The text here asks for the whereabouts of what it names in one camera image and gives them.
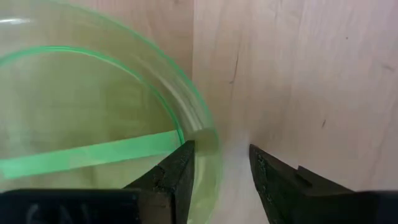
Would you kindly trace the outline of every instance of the light wood background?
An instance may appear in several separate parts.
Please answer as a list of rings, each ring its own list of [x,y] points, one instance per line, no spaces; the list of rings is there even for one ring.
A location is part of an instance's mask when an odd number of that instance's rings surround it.
[[[223,142],[212,223],[267,223],[250,142],[353,190],[398,189],[398,1],[74,1],[192,74]]]

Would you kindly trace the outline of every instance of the wood grain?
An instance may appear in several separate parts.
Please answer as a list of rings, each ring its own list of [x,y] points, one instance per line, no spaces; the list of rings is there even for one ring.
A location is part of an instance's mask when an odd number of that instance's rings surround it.
[[[193,81],[224,143],[214,223],[266,223],[248,144],[354,190],[397,189],[394,0],[196,0]]]
[[[69,0],[99,11],[134,29],[192,74],[192,0]]]

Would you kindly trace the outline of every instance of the green glass edge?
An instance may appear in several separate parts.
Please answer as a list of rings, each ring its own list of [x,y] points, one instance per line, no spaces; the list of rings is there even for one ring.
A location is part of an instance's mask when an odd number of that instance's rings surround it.
[[[155,96],[160,100],[160,102],[165,107],[167,112],[169,112],[169,115],[172,117],[174,125],[176,126],[176,130],[177,130],[177,133],[178,133],[180,144],[183,144],[185,142],[180,123],[179,123],[177,117],[175,116],[174,112],[170,109],[170,107],[167,105],[167,103],[163,99],[162,95],[156,90],[155,87],[153,87],[151,84],[145,82],[145,80],[137,72],[135,72],[134,70],[132,70],[129,67],[125,66],[123,63],[121,63],[120,61],[118,61],[118,60],[116,60],[114,58],[108,57],[108,56],[103,55],[103,54],[101,54],[99,52],[95,52],[95,51],[92,51],[92,50],[87,50],[87,49],[80,48],[80,47],[39,46],[39,47],[32,47],[32,48],[29,48],[29,49],[24,49],[24,50],[20,50],[20,51],[17,51],[17,52],[13,52],[11,54],[8,54],[6,56],[1,57],[0,58],[0,66],[2,64],[7,63],[8,61],[14,60],[14,59],[19,58],[19,57],[23,57],[23,56],[26,56],[26,55],[32,55],[32,54],[41,54],[41,53],[44,53],[44,52],[73,52],[73,53],[89,55],[89,56],[95,57],[97,59],[103,60],[103,61],[105,61],[107,63],[110,63],[110,64],[112,64],[112,65],[124,70],[125,72],[128,72],[129,74],[133,75],[138,80],[142,81],[145,85],[148,85],[149,88],[155,93]]]
[[[178,148],[176,130],[131,139],[0,160],[2,178],[16,179],[110,162],[170,154]]]
[[[68,3],[68,2],[63,2],[62,0],[31,0],[31,1],[50,1],[50,2],[55,2],[55,3],[58,3],[58,4],[63,4],[63,5],[68,6],[68,7],[72,7],[74,9],[77,9],[77,10],[92,14],[93,16],[96,16],[96,17],[98,17],[98,18],[100,18],[100,19],[102,19],[102,20],[104,20],[104,21],[106,21],[108,23],[115,24],[115,25],[119,26],[120,28],[125,29],[128,32],[130,32],[133,36],[136,36],[137,38],[141,39],[143,42],[145,42],[150,47],[152,47],[152,49],[154,49],[161,57],[166,59],[166,61],[168,61],[168,63],[170,63],[171,66],[178,71],[178,74],[180,75],[180,78],[182,78],[185,81],[185,83],[190,87],[191,91],[194,92],[196,97],[199,99],[200,104],[204,108],[207,117],[210,119],[212,125],[215,126],[214,125],[214,121],[213,121],[213,117],[212,117],[207,105],[205,104],[205,101],[204,101],[203,97],[198,92],[198,90],[194,87],[194,85],[191,82],[191,80],[184,74],[182,69],[168,55],[166,55],[157,45],[153,44],[151,41],[147,40],[145,37],[141,36],[137,32],[133,31],[132,29],[128,28],[127,26],[123,25],[122,23],[118,22],[116,19],[111,19],[108,16],[102,15],[99,12],[96,12],[96,11],[94,11],[92,9],[88,9],[88,8],[84,8],[84,7],[81,7],[81,6],[72,5],[72,4]],[[220,139],[218,137],[218,134],[217,134],[216,131],[214,131],[214,133],[215,133],[218,145],[219,145],[219,147],[221,147],[220,146]],[[223,166],[221,164],[219,166],[220,166],[220,170],[218,171],[218,181],[217,181],[217,184],[216,184],[216,194],[217,195],[218,195],[218,192],[220,190],[220,179],[222,178],[222,174],[223,174]]]

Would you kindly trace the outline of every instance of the black plastic part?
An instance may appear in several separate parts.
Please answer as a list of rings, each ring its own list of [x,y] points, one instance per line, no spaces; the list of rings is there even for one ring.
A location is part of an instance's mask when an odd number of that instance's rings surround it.
[[[191,203],[195,171],[195,142],[188,141],[149,172],[127,185],[125,189],[147,189],[169,195],[172,222],[186,224]],[[150,220],[153,212],[145,213]]]
[[[188,141],[120,190],[12,190],[0,194],[1,224],[185,224],[195,142]]]
[[[353,192],[304,167],[249,148],[256,189],[270,224],[398,223],[398,192]]]

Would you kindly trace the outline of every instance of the green glass rim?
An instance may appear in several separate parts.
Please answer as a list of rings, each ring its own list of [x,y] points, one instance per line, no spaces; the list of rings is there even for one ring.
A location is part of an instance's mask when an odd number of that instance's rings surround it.
[[[177,130],[177,133],[178,133],[178,138],[180,140],[180,144],[183,144],[185,142],[184,135],[183,135],[183,132],[181,129],[181,125],[180,125],[176,115],[174,114],[173,110],[170,109],[170,107],[168,106],[168,104],[166,103],[166,101],[164,100],[162,95],[159,93],[159,91],[157,91],[156,88],[154,86],[152,86],[150,83],[145,82],[145,80],[141,77],[141,75],[139,73],[137,73],[133,69],[125,66],[119,60],[116,60],[114,58],[111,58],[109,56],[101,54],[99,52],[87,50],[87,49],[84,49],[81,47],[38,46],[38,47],[31,47],[29,49],[24,49],[24,50],[20,50],[17,52],[13,52],[11,54],[1,57],[0,58],[0,66],[4,65],[5,63],[8,63],[12,60],[15,60],[17,58],[20,58],[20,57],[25,57],[28,55],[35,55],[35,54],[42,54],[42,53],[46,53],[46,52],[71,52],[71,53],[85,54],[85,55],[88,55],[91,57],[95,57],[99,60],[105,61],[107,63],[110,63],[111,65],[114,65],[114,66],[120,68],[121,70],[124,70],[128,74],[132,75],[133,77],[135,77],[136,79],[141,81],[143,84],[147,85],[150,88],[150,90],[154,93],[154,95],[160,100],[163,107],[169,113],[169,115],[174,123],[175,129]]]
[[[56,4],[63,5],[65,7],[72,8],[76,11],[81,11],[85,14],[89,14],[93,17],[97,17],[98,19],[102,20],[104,23],[111,24],[111,25],[119,27],[120,29],[128,31],[133,37],[135,37],[135,38],[141,40],[143,43],[147,44],[152,50],[155,50],[160,57],[164,58],[165,61],[167,63],[169,63],[169,65],[173,69],[175,69],[177,71],[179,78],[181,78],[181,80],[189,87],[190,91],[192,91],[192,93],[197,98],[200,106],[203,108],[206,118],[208,119],[208,124],[210,124],[212,127],[215,127],[212,115],[211,115],[207,105],[205,104],[203,97],[201,96],[201,94],[199,94],[198,90],[194,87],[192,81],[184,74],[182,69],[168,55],[166,55],[157,45],[155,45],[154,43],[152,43],[145,37],[141,36],[136,31],[134,31],[134,30],[128,28],[127,26],[123,25],[122,23],[118,22],[117,20],[111,19],[108,16],[104,16],[101,13],[99,13],[95,10],[89,9],[87,7],[76,6],[76,5],[70,4],[70,3],[62,1],[62,0],[30,0],[30,1],[54,2]],[[215,135],[218,145],[220,145],[220,139],[219,139],[218,133],[216,131],[214,131],[214,135]],[[216,195],[218,195],[218,192],[220,191],[220,180],[222,179],[222,174],[223,174],[223,166],[221,164],[218,164],[218,165],[219,165],[219,167],[218,167],[219,169],[215,170],[215,172],[217,173],[217,175],[216,175],[217,181],[215,184],[215,194]],[[213,214],[213,211],[214,210],[212,209],[209,214],[209,217],[206,218],[206,220],[207,220],[206,223],[209,222],[210,217]]]

